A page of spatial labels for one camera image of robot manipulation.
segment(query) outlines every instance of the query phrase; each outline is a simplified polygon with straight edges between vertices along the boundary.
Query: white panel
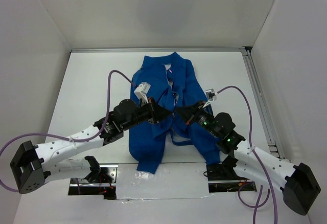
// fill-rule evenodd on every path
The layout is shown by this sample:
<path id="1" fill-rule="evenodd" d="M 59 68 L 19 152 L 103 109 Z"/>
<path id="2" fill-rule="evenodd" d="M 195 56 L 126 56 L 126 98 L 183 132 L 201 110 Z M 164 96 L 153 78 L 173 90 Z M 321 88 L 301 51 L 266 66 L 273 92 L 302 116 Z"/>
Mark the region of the white panel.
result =
<path id="1" fill-rule="evenodd" d="M 0 14 L 0 147 L 3 147 L 22 133 L 47 131 L 69 50 L 38 0 L 0 0 Z M 33 139 L 36 143 L 44 140 Z M 12 188 L 16 188 L 16 183 L 9 162 L 18 146 L 19 142 L 9 146 L 0 158 L 0 178 Z M 20 194 L 0 187 L 0 199 L 0 222 L 12 223 Z"/>
<path id="2" fill-rule="evenodd" d="M 41 0 L 73 48 L 252 46 L 273 0 Z"/>
<path id="3" fill-rule="evenodd" d="M 141 67 L 145 55 L 164 56 L 171 52 L 72 53 L 61 86 L 49 132 L 71 135 L 105 116 L 107 79 L 111 70 L 120 70 L 128 77 Z M 247 76 L 242 54 L 180 52 L 193 63 L 197 79 L 203 89 L 219 90 L 228 85 L 241 88 L 248 97 L 253 112 L 253 143 L 268 150 L 267 140 Z M 130 84 L 118 74 L 112 76 L 111 110 L 130 97 Z M 212 104 L 214 113 L 230 113 L 236 131 L 245 137 L 249 133 L 249 114 L 246 103 L 236 90 L 225 91 Z M 101 163 L 136 163 L 128 150 L 128 131 L 120 140 L 105 147 L 77 156 L 94 155 Z M 204 162 L 201 154 L 191 146 L 175 146 L 167 140 L 164 163 Z"/>
<path id="4" fill-rule="evenodd" d="M 327 0 L 276 0 L 252 56 L 287 156 L 313 170 L 322 192 L 309 211 L 326 223 Z"/>
<path id="5" fill-rule="evenodd" d="M 137 164 L 119 164 L 117 199 L 208 197 L 205 163 L 161 164 L 155 174 L 137 171 Z"/>
<path id="6" fill-rule="evenodd" d="M 56 181 L 21 197 L 14 224 L 226 224 L 252 223 L 253 209 L 242 205 L 236 193 L 207 198 L 159 200 L 102 200 L 102 196 L 67 196 L 69 181 Z M 255 203 L 256 192 L 243 192 Z M 277 198 L 278 224 L 310 224 Z M 259 224 L 273 223 L 272 201 L 257 213 Z"/>

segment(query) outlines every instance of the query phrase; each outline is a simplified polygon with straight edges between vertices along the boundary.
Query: wall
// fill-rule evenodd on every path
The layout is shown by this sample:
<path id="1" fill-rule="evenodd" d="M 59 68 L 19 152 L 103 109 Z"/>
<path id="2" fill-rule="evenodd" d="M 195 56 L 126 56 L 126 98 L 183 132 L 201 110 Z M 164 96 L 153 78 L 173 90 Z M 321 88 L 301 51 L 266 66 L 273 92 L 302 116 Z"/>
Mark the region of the wall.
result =
<path id="1" fill-rule="evenodd" d="M 309 164 L 322 192 L 312 224 L 327 212 L 327 0 L 275 0 L 252 50 L 287 156 Z"/>
<path id="2" fill-rule="evenodd" d="M 69 56 L 69 46 L 39 0 L 0 0 L 0 146 L 26 132 L 46 132 Z M 34 139 L 40 143 L 43 139 Z M 0 158 L 0 178 L 15 188 L 9 162 L 17 145 Z M 0 187 L 1 223 L 12 223 L 18 193 Z"/>
<path id="3" fill-rule="evenodd" d="M 252 46 L 273 0 L 41 0 L 73 49 Z"/>

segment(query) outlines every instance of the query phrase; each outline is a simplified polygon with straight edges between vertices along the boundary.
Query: blue garment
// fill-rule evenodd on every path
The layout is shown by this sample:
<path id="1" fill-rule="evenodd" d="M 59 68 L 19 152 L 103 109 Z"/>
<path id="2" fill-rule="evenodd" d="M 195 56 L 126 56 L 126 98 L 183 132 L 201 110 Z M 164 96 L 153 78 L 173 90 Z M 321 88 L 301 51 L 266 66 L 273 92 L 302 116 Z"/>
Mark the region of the blue garment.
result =
<path id="1" fill-rule="evenodd" d="M 191 61 L 183 59 L 176 52 L 163 57 L 145 56 L 141 69 L 134 74 L 132 81 L 136 85 L 149 83 L 151 87 L 147 96 L 171 111 L 175 106 L 194 105 L 199 100 L 207 100 L 196 80 Z M 131 87 L 131 99 L 138 103 L 134 90 Z M 138 160 L 137 170 L 155 173 L 164 155 L 168 132 L 174 145 L 193 144 L 207 164 L 220 162 L 216 138 L 197 123 L 186 126 L 180 117 L 170 116 L 156 125 L 144 122 L 129 129 L 129 152 Z M 188 140 L 176 142 L 174 132 Z"/>

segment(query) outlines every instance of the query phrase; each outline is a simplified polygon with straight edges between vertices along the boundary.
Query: clothing tag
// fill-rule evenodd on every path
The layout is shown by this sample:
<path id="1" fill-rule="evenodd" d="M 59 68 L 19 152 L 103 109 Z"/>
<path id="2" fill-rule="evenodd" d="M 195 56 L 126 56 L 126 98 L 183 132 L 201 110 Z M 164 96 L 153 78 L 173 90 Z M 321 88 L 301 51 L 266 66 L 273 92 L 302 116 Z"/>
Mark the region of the clothing tag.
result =
<path id="1" fill-rule="evenodd" d="M 165 67 L 166 67 L 166 71 L 168 71 L 169 68 L 172 67 L 172 64 L 165 64 Z"/>

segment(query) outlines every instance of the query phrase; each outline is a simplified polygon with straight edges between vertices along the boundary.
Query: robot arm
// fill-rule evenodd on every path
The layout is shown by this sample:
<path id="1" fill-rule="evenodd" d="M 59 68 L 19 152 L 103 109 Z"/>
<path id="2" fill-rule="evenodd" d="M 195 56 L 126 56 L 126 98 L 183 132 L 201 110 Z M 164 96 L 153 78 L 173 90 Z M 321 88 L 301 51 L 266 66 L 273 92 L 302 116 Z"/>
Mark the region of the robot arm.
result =
<path id="1" fill-rule="evenodd" d="M 153 98 L 146 97 L 148 86 L 140 84 L 139 88 L 142 90 L 136 95 L 140 98 L 140 105 L 137 106 L 130 99 L 123 100 L 109 113 L 104 130 L 92 140 L 74 141 L 97 134 L 104 118 L 67 137 L 69 141 L 56 140 L 38 145 L 33 145 L 31 141 L 22 143 L 10 163 L 19 193 L 30 193 L 49 181 L 64 178 L 85 178 L 92 182 L 101 172 L 97 160 L 93 156 L 86 156 L 81 160 L 72 160 L 70 157 L 112 143 L 123 137 L 124 130 L 139 123 L 148 121 L 157 124 L 172 114 L 159 106 Z"/>
<path id="2" fill-rule="evenodd" d="M 208 102 L 177 107 L 175 112 L 187 125 L 196 122 L 218 139 L 217 146 L 228 155 L 222 162 L 226 169 L 269 187 L 263 167 L 254 155 L 255 149 L 272 179 L 274 189 L 283 195 L 285 204 L 296 213 L 306 215 L 321 191 L 310 167 L 303 163 L 296 166 L 255 146 L 251 147 L 248 140 L 234 131 L 235 124 L 229 114 L 219 113 L 214 117 L 205 111 L 210 101 L 214 101 L 213 97 L 209 98 Z"/>

